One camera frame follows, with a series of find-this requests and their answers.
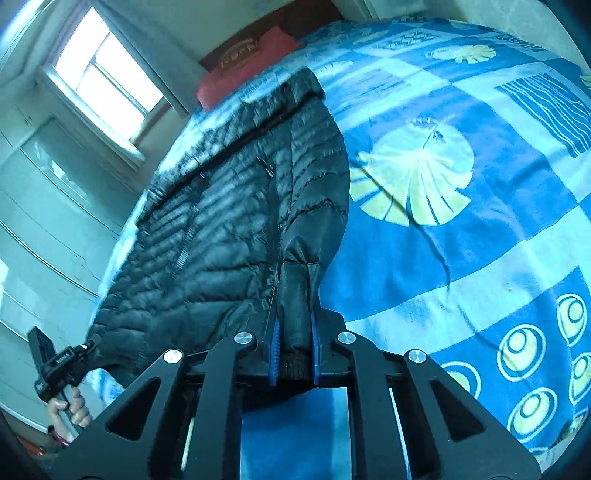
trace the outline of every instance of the jacket sleeve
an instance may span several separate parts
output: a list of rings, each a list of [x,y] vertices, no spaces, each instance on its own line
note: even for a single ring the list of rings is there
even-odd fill
[[[283,326],[280,375],[309,371],[310,312],[345,232],[349,165],[343,137],[320,99],[292,119],[293,201],[282,236],[278,313]]]

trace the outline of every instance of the metal rod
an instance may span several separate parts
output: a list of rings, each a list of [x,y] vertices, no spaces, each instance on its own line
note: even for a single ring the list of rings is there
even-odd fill
[[[2,228],[4,228],[6,230],[6,232],[12,237],[14,238],[25,250],[27,250],[32,256],[34,256],[36,259],[38,259],[41,263],[43,263],[47,268],[49,268],[50,270],[53,270],[55,273],[57,273],[59,276],[61,276],[63,279],[67,280],[68,282],[72,283],[73,285],[75,285],[76,287],[78,287],[81,290],[84,290],[85,292],[87,292],[89,295],[92,295],[93,297],[98,297],[98,294],[93,292],[92,290],[89,290],[88,288],[86,288],[84,285],[78,283],[76,280],[74,280],[73,278],[70,278],[68,275],[66,275],[64,272],[62,272],[61,270],[58,270],[56,267],[54,267],[52,264],[50,264],[47,260],[45,260],[41,255],[39,255],[37,252],[35,252],[31,247],[29,247],[24,241],[22,241],[17,234],[15,234],[12,230],[10,230],[10,228],[8,227],[8,225],[6,225],[6,223],[4,223],[2,220],[0,220],[0,226]]]

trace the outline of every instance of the black puffer jacket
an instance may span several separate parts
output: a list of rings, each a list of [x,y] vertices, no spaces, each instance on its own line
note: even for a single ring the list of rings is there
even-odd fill
[[[169,348],[243,330],[277,287],[280,378],[310,375],[310,310],[345,230],[343,138],[309,70],[243,103],[148,189],[136,243],[89,336],[124,386]]]

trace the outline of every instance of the yellow leaf pattern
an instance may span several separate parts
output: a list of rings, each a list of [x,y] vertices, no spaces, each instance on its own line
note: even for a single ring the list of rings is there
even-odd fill
[[[435,226],[470,203],[457,189],[472,179],[472,148],[447,120],[417,118],[380,138],[371,153],[359,153],[349,193],[365,213],[403,226],[409,216]]]
[[[456,63],[466,60],[471,64],[496,57],[496,51],[488,45],[463,45],[438,48],[428,56],[437,60],[455,60]]]

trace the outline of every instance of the black gripper frame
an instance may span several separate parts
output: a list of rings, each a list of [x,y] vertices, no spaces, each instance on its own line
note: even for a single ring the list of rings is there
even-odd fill
[[[226,338],[202,353],[165,352],[58,456],[51,475],[238,480],[243,394],[274,388],[274,306],[265,314],[267,330],[247,332],[248,343],[241,335],[243,343]],[[412,361],[352,332],[339,337],[343,317],[318,302],[311,326],[314,382],[347,388],[353,480],[541,478],[525,447],[429,356],[414,352]]]

